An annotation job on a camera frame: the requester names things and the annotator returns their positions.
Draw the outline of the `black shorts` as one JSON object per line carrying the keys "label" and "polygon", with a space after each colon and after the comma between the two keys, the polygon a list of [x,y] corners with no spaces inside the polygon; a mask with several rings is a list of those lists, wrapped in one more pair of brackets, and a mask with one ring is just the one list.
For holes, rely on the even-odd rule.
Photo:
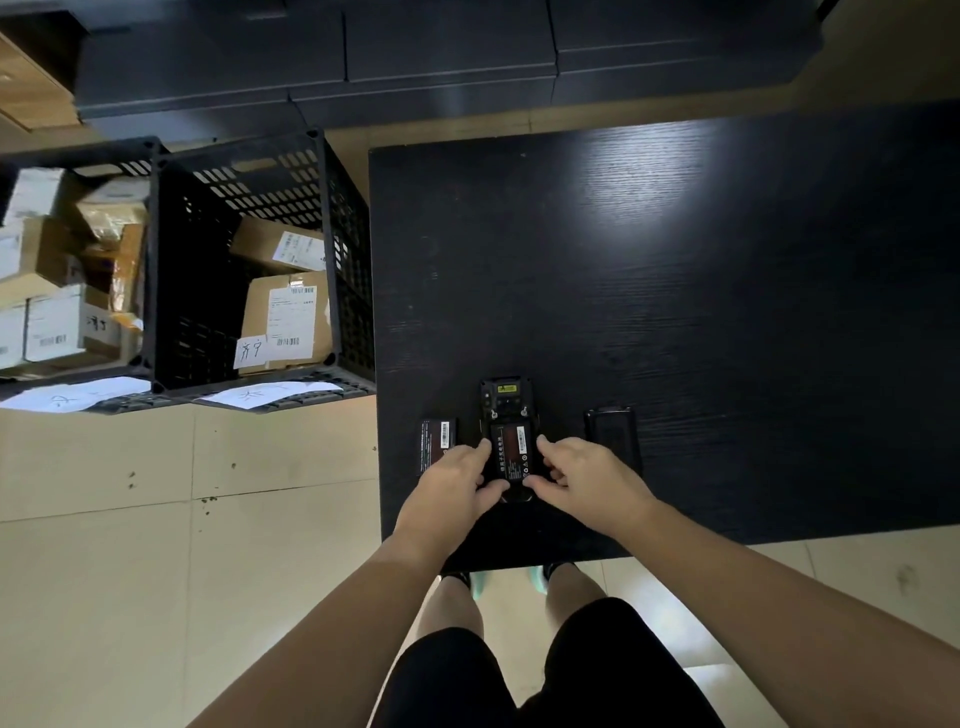
{"label": "black shorts", "polygon": [[519,705],[498,660],[450,627],[413,642],[370,728],[724,728],[708,698],[626,601],[604,597],[560,626],[541,689]]}

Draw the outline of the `white handwritten paper sheet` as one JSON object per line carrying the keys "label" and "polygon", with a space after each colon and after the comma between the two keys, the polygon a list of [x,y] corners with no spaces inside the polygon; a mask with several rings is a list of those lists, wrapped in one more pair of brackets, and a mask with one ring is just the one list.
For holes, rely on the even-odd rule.
{"label": "white handwritten paper sheet", "polygon": [[336,384],[324,381],[257,383],[234,387],[216,394],[208,394],[199,397],[196,403],[239,410],[252,410],[258,407],[266,407],[282,400],[315,393],[340,395],[344,393],[344,389]]}
{"label": "white handwritten paper sheet", "polygon": [[150,381],[127,376],[38,386],[0,401],[0,409],[67,414],[88,410],[108,400],[151,394],[152,389]]}

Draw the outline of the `person's right hand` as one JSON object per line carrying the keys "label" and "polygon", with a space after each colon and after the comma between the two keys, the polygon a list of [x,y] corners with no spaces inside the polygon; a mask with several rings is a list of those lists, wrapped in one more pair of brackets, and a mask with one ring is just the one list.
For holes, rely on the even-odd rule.
{"label": "person's right hand", "polygon": [[549,476],[564,485],[564,510],[584,526],[621,545],[663,507],[642,478],[611,450],[579,438],[551,442],[539,435],[537,448]]}

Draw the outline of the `black handheld scanner device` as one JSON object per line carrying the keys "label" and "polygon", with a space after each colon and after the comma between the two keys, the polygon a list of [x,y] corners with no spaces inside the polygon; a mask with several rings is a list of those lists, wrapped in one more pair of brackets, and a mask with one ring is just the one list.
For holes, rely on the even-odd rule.
{"label": "black handheld scanner device", "polygon": [[[492,442],[490,427],[496,421],[515,422],[527,420],[531,424],[533,440],[533,465],[531,475],[543,475],[545,470],[544,458],[537,445],[538,436],[542,433],[539,411],[536,407],[532,381],[529,377],[513,376],[482,380],[479,385],[479,402],[481,407],[482,435],[490,443],[490,456],[485,467],[487,480],[503,480],[495,478],[493,470]],[[535,494],[521,484],[511,484],[510,489],[502,497],[504,504],[524,504],[532,501]]]}

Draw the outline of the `black battery cover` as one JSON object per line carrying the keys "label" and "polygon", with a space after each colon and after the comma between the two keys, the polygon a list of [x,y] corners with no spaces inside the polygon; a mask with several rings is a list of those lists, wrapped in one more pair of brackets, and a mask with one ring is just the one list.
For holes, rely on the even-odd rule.
{"label": "black battery cover", "polygon": [[585,439],[601,445],[640,477],[644,467],[637,414],[628,405],[612,405],[586,410],[583,413]]}

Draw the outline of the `pile of mixed parcels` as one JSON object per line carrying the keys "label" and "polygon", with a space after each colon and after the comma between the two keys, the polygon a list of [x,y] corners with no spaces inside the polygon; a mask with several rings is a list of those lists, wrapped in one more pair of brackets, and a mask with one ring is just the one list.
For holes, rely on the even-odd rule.
{"label": "pile of mixed parcels", "polygon": [[152,181],[26,166],[0,193],[0,381],[137,364]]}

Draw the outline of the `black left shoe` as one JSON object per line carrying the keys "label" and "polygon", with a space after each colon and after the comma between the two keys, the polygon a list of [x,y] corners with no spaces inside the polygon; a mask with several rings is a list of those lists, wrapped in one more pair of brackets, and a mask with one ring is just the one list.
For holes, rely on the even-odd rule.
{"label": "black left shoe", "polygon": [[440,580],[455,579],[464,585],[470,592],[471,598],[474,601],[479,601],[481,598],[486,584],[488,582],[489,572],[488,571],[477,571],[477,572],[453,572],[448,574],[443,574],[439,578]]}

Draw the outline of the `large brown cardboard parcel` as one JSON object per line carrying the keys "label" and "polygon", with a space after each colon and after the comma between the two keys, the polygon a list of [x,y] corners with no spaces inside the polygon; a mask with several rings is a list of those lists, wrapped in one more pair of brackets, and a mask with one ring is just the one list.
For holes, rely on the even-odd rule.
{"label": "large brown cardboard parcel", "polygon": [[323,363],[332,353],[325,272],[264,276],[250,283],[234,354],[241,376]]}

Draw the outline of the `person's left leg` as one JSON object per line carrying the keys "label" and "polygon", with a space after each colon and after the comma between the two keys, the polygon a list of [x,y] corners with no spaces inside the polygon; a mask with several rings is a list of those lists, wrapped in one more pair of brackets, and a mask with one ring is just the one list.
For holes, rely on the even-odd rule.
{"label": "person's left leg", "polygon": [[414,629],[416,641],[449,628],[460,628],[480,639],[485,637],[482,614],[465,585],[455,579],[441,580],[427,595]]}

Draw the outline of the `person's right forearm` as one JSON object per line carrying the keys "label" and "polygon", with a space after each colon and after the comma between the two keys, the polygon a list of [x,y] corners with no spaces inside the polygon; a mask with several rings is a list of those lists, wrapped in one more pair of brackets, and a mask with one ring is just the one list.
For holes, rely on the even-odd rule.
{"label": "person's right forearm", "polygon": [[616,535],[791,728],[960,728],[960,650],[656,499]]}

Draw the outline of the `black right shoe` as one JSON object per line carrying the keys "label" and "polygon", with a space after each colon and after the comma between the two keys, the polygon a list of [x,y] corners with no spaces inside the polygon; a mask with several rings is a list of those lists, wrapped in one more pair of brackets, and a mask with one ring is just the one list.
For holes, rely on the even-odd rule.
{"label": "black right shoe", "polygon": [[554,572],[561,567],[570,567],[579,571],[577,564],[572,562],[559,562],[550,564],[538,564],[526,567],[526,575],[534,589],[541,595],[548,595],[549,580]]}

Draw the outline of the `black battery with red label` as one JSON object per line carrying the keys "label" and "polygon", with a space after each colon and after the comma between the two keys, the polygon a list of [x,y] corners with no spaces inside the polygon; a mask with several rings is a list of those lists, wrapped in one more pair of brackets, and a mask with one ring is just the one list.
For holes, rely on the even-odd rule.
{"label": "black battery with red label", "polygon": [[522,484],[533,465],[534,437],[530,421],[497,420],[490,425],[489,440],[494,477],[510,484]]}
{"label": "black battery with red label", "polygon": [[422,476],[449,450],[458,445],[457,418],[426,418],[420,422],[418,474]]}

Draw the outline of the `person's leg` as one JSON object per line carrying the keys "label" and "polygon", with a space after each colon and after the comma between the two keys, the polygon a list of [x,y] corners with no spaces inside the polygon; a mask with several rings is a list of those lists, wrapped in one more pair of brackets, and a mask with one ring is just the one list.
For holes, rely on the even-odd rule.
{"label": "person's leg", "polygon": [[414,629],[416,641],[449,628],[460,628],[480,639],[485,637],[482,614],[465,585],[455,579],[441,580],[427,595]]}
{"label": "person's leg", "polygon": [[559,567],[549,580],[548,594],[545,597],[547,617],[555,630],[577,611],[606,599],[607,594],[592,577],[580,568]]}

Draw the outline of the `person's right leg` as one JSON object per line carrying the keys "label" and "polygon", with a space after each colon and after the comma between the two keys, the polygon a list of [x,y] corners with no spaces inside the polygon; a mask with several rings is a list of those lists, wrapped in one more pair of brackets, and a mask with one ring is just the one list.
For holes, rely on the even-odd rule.
{"label": "person's right leg", "polygon": [[545,597],[547,617],[555,630],[577,611],[606,599],[607,594],[592,577],[580,568],[559,567],[549,580],[548,594]]}

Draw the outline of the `person's left hand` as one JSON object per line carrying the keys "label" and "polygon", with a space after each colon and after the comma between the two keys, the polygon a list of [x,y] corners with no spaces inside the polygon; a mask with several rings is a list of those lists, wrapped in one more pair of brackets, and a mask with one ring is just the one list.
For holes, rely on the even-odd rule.
{"label": "person's left hand", "polygon": [[474,514],[474,492],[487,482],[491,443],[452,447],[418,480],[404,502],[391,540],[414,549],[424,563],[444,564],[485,514]]}

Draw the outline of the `small brown cardboard parcel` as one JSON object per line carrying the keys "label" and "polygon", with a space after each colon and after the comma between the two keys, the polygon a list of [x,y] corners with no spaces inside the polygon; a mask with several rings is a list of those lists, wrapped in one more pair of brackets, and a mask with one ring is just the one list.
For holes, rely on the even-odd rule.
{"label": "small brown cardboard parcel", "polygon": [[255,216],[242,217],[229,252],[273,275],[327,269],[326,243],[320,231]]}

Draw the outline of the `black shoe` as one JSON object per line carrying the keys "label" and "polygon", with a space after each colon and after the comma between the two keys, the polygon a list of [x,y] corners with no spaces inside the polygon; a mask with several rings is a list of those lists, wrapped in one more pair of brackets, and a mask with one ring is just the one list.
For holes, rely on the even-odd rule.
{"label": "black shoe", "polygon": [[526,567],[526,575],[534,589],[541,595],[548,595],[549,580],[554,572],[561,567],[570,567],[579,571],[577,564],[572,562],[559,562],[550,564],[538,564]]}
{"label": "black shoe", "polygon": [[440,580],[455,579],[464,585],[470,592],[471,598],[474,601],[479,601],[481,598],[486,584],[488,582],[489,572],[488,571],[477,571],[477,572],[453,572],[448,574],[443,574],[439,578]]}

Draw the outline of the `person's left forearm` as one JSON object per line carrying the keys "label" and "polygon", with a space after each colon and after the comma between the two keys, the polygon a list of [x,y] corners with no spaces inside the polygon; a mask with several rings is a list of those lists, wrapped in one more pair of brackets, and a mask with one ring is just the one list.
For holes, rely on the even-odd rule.
{"label": "person's left forearm", "polygon": [[435,533],[395,532],[188,728],[365,728],[449,555]]}

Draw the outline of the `black cabinet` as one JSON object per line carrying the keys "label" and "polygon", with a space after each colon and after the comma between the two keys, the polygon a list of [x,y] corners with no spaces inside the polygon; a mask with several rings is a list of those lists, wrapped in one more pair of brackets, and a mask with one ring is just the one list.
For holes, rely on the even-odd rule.
{"label": "black cabinet", "polygon": [[549,0],[553,106],[782,86],[823,46],[815,0]]}
{"label": "black cabinet", "polygon": [[97,30],[80,47],[74,101],[112,140],[233,140],[309,129],[294,91],[346,80],[342,9],[294,0]]}
{"label": "black cabinet", "polygon": [[289,90],[325,128],[550,106],[558,77],[547,0],[371,0],[342,10],[343,79]]}

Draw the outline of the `open brown cardboard box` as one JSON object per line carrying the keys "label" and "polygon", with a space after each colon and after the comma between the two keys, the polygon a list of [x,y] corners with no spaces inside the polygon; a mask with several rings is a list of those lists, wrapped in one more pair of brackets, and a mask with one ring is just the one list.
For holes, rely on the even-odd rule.
{"label": "open brown cardboard box", "polygon": [[27,134],[82,125],[73,93],[3,30],[0,117]]}

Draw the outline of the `black plastic crate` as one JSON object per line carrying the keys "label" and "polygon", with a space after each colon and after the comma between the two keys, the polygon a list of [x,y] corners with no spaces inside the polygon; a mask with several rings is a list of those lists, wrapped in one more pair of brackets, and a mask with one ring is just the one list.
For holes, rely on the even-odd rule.
{"label": "black plastic crate", "polygon": [[146,229],[147,249],[140,256],[140,261],[144,265],[144,272],[141,274],[140,298],[146,307],[141,319],[146,331],[140,336],[139,346],[133,353],[122,353],[117,363],[107,363],[101,368],[79,369],[75,373],[54,374],[46,378],[30,380],[16,380],[10,374],[0,374],[0,403],[44,387],[69,385],[77,390],[90,390],[95,383],[125,378],[144,383],[147,389],[129,394],[110,394],[92,405],[94,413],[117,415],[174,406],[174,398],[171,394],[164,392],[154,366],[158,340],[159,287],[157,264],[154,261],[160,213],[160,178],[157,165],[162,153],[165,153],[165,148],[160,140],[154,137],[143,137],[0,156],[0,217],[7,213],[10,206],[16,176],[30,167],[61,167],[75,171],[112,165],[119,169],[122,177],[145,180],[150,185],[147,200],[147,211],[150,215]]}
{"label": "black plastic crate", "polygon": [[[150,213],[150,313],[143,356],[172,399],[210,399],[242,385],[333,385],[252,407],[255,414],[377,392],[370,213],[323,130],[162,152]],[[242,375],[234,368],[252,281],[266,263],[231,252],[243,222],[294,225],[324,244],[332,351],[318,362]]]}

